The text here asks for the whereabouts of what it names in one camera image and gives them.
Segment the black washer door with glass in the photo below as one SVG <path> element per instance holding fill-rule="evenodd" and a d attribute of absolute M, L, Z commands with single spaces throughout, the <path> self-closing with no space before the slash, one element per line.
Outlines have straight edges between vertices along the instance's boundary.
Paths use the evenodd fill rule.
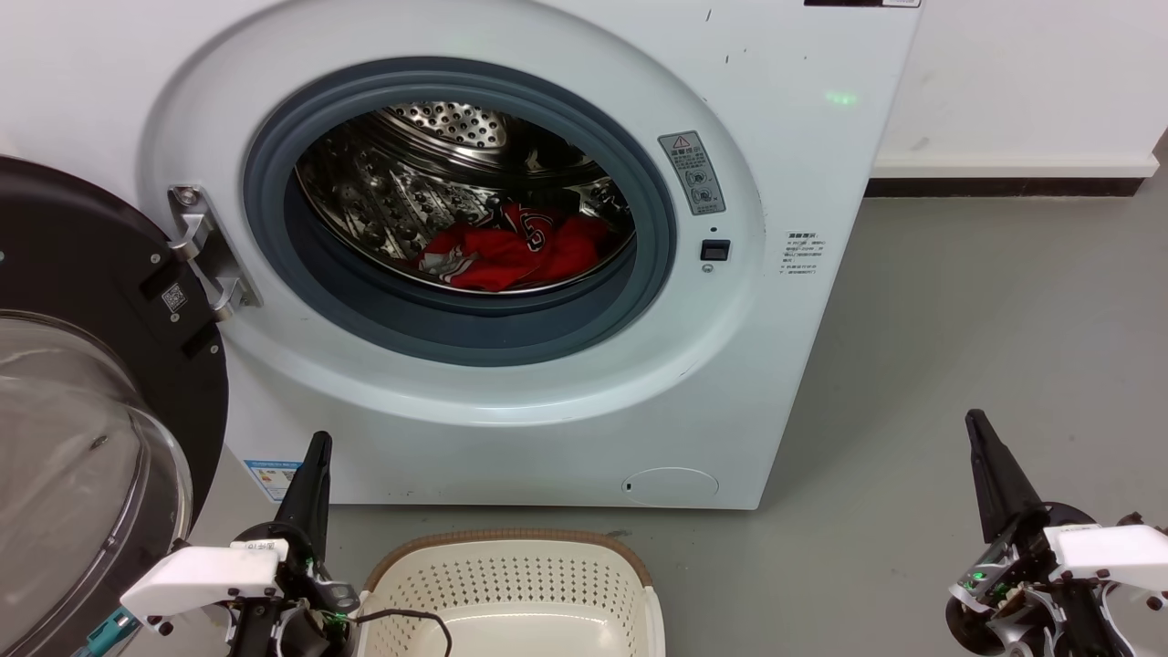
<path fill-rule="evenodd" d="M 228 390 L 202 282 L 162 229 L 0 157 L 0 657 L 70 657 L 192 531 Z"/>

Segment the cream perforated plastic laundry basket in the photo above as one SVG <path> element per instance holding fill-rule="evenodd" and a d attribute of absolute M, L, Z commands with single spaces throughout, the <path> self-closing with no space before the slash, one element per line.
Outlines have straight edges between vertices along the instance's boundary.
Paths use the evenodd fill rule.
<path fill-rule="evenodd" d="M 667 657 L 641 558 L 584 531 L 463 531 L 392 549 L 352 657 Z"/>

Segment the grey rubber door gasket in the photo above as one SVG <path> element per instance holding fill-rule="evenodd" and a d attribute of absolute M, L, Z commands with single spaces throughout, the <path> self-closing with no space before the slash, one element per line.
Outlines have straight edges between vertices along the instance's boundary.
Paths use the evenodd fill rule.
<path fill-rule="evenodd" d="M 573 286 L 520 296 L 426 288 L 371 265 L 318 220 L 297 184 L 297 159 L 333 127 L 409 101 L 493 108 L 572 141 L 618 184 L 634 245 Z M 297 299 L 378 348 L 460 366 L 551 361 L 621 332 L 666 286 L 677 241 L 667 184 L 628 130 L 547 79 L 467 58 L 388 58 L 313 79 L 255 136 L 243 199 L 255 242 Z"/>

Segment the grey warning sticker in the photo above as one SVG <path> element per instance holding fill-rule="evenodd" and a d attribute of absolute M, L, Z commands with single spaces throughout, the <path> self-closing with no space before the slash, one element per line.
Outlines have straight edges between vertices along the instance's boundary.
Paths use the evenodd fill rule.
<path fill-rule="evenodd" d="M 663 134 L 658 141 L 683 187 L 690 213 L 696 216 L 724 213 L 725 196 L 697 130 Z"/>

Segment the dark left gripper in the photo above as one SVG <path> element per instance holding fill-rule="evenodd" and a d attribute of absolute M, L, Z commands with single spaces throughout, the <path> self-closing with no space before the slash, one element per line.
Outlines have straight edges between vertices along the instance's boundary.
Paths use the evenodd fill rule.
<path fill-rule="evenodd" d="M 245 542 L 287 542 L 274 585 L 228 600 L 228 657 L 342 657 L 352 637 L 348 616 L 359 611 L 356 588 L 326 567 L 332 491 L 332 436 L 313 433 L 308 451 L 276 521 L 239 534 Z"/>

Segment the stainless steel washing machine drum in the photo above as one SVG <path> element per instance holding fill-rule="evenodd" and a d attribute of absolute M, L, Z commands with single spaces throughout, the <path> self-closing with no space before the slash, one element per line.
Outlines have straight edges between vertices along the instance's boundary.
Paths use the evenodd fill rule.
<path fill-rule="evenodd" d="M 371 265 L 473 296 L 573 286 L 612 267 L 637 237 L 621 188 L 579 146 L 526 118 L 463 101 L 409 101 L 352 118 L 305 150 L 296 179 L 318 220 Z M 602 219 L 609 238 L 600 261 L 566 281 L 499 293 L 450 288 L 413 269 L 413 257 L 443 229 L 502 203 Z"/>

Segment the silver metal door hinge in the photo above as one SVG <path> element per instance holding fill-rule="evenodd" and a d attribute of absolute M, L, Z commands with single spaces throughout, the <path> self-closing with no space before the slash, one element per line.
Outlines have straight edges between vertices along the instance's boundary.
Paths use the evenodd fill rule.
<path fill-rule="evenodd" d="M 172 184 L 167 191 L 174 237 L 171 251 L 192 267 L 203 284 L 215 319 L 263 306 L 258 288 L 231 245 L 207 192 L 197 184 Z"/>

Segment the black and white baseboard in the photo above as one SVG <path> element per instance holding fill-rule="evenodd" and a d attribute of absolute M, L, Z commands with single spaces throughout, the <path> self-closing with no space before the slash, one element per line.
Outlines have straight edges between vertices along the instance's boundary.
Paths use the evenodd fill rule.
<path fill-rule="evenodd" d="M 867 199 L 1132 198 L 1163 167 L 1154 154 L 1101 158 L 880 159 Z"/>

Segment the white front-load washing machine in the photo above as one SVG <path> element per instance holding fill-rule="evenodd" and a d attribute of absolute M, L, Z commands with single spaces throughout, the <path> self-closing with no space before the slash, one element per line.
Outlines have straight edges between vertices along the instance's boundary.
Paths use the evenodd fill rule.
<path fill-rule="evenodd" d="M 634 506 L 691 466 L 755 510 L 829 300 L 922 7 L 802 0 L 0 0 L 0 157 L 96 184 L 174 237 L 197 184 L 263 306 L 218 324 L 223 445 L 298 461 L 332 499 Z M 651 307 L 592 348 L 505 367 L 378 348 L 297 299 L 246 222 L 246 158 L 313 79 L 449 57 L 547 79 L 651 155 L 677 222 Z M 726 210 L 696 216 L 658 138 L 697 130 Z M 734 242 L 702 262 L 703 240 Z"/>

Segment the red sports jersey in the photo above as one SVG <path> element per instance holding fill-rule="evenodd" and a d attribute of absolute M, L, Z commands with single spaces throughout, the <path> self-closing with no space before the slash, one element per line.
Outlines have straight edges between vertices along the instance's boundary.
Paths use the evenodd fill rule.
<path fill-rule="evenodd" d="M 502 203 L 456 221 L 413 257 L 413 269 L 450 288 L 491 293 L 543 286 L 588 274 L 600 261 L 609 224 L 584 214 Z"/>

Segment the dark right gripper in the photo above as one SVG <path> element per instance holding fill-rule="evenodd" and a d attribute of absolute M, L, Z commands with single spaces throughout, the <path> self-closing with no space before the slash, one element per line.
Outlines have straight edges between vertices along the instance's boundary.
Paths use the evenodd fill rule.
<path fill-rule="evenodd" d="M 953 639 L 979 657 L 1133 657 L 1107 610 L 1118 586 L 1068 574 L 1047 535 L 1094 523 L 1072 506 L 1043 505 L 985 412 L 969 409 L 966 430 L 987 549 L 951 587 Z"/>

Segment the teal plug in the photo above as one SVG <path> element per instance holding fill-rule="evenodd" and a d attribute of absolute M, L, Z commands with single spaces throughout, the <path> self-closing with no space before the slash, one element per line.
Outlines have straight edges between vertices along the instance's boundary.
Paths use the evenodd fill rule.
<path fill-rule="evenodd" d="M 141 627 L 137 617 L 125 608 L 117 608 L 93 631 L 88 632 L 84 644 L 70 657 L 107 657 Z"/>

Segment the blue and white energy label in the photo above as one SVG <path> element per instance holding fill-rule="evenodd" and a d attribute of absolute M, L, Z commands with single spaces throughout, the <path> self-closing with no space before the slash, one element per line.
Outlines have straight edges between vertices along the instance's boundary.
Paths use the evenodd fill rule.
<path fill-rule="evenodd" d="M 303 465 L 298 461 L 244 459 L 246 472 L 274 504 L 283 503 L 297 470 Z"/>

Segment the round white filter cover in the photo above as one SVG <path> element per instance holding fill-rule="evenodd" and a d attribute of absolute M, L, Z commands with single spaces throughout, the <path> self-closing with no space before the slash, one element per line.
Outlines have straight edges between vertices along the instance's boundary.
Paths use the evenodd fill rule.
<path fill-rule="evenodd" d="M 705 509 L 719 491 L 719 482 L 691 466 L 651 466 L 641 473 L 630 475 L 620 490 L 638 505 Z"/>

